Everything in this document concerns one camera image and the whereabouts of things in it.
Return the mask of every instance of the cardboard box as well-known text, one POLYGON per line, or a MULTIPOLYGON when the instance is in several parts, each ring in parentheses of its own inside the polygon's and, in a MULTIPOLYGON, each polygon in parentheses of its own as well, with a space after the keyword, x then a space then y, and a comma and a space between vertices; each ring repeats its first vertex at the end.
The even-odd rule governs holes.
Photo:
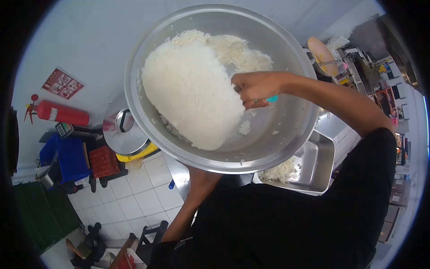
POLYGON ((387 215, 385 216, 385 221, 394 223, 394 220, 396 219, 397 212, 400 210, 400 207, 395 205, 389 205, 387 215))
POLYGON ((393 227, 393 223, 390 223, 388 221, 384 222, 384 225, 382 226, 381 233, 379 235, 378 241, 385 243, 388 240, 388 236, 390 236, 391 228, 393 227))
POLYGON ((408 205, 408 195, 402 192, 391 192, 390 204, 405 207, 408 205))
POLYGON ((393 186, 391 187, 391 191, 403 192, 405 190, 405 186, 407 183, 408 183, 407 180, 404 180, 404 179, 394 179, 393 186))

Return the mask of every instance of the green mat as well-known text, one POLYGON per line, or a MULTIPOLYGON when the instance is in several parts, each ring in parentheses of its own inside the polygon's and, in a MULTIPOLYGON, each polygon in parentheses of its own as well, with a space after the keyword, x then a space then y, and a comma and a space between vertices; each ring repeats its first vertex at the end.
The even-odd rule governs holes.
POLYGON ((13 186, 13 193, 27 236, 39 255, 81 224, 61 190, 47 191, 32 182, 13 186))

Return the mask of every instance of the person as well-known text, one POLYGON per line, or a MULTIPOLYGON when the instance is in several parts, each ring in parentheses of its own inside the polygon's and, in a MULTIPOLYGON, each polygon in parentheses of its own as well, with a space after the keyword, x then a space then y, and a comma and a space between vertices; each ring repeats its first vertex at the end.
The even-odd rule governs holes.
POLYGON ((232 83, 246 109, 290 94, 332 112, 362 140, 321 196, 268 184, 220 188, 221 174, 189 167, 190 191, 148 268, 366 268, 395 174, 390 119, 357 91, 292 73, 236 74, 232 83))
POLYGON ((96 223, 94 227, 89 225, 88 234, 78 248, 75 248, 68 238, 66 239, 67 253, 75 269, 90 269, 94 262, 98 262, 103 256, 106 244, 98 233, 100 229, 100 223, 96 223))

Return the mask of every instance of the tiled floor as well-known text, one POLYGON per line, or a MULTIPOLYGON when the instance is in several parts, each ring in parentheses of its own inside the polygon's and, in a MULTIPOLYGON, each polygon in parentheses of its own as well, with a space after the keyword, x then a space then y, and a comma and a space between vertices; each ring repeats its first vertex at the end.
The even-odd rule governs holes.
MULTIPOLYGON (((184 203, 178 189, 169 189, 172 176, 161 152, 144 160, 140 170, 110 180, 106 188, 97 182, 97 191, 89 185, 69 199, 85 226, 102 224, 100 233, 110 239, 140 237, 145 226, 169 223, 184 203)), ((155 235, 147 236, 152 241, 155 235)))
POLYGON ((346 128, 333 139, 335 141, 335 165, 333 169, 343 162, 348 153, 350 153, 358 144, 360 139, 361 138, 357 132, 349 126, 346 126, 346 128))

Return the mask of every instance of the blue handle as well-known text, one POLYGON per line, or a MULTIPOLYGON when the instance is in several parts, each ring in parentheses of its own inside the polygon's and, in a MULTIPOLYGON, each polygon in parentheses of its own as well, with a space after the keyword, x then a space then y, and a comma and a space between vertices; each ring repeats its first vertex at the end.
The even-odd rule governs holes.
POLYGON ((169 189, 173 189, 173 187, 175 186, 175 182, 173 181, 173 179, 172 179, 172 181, 170 182, 170 184, 169 184, 169 189))
POLYGON ((278 100, 278 95, 275 95, 266 99, 266 101, 268 102, 276 102, 277 100, 278 100))

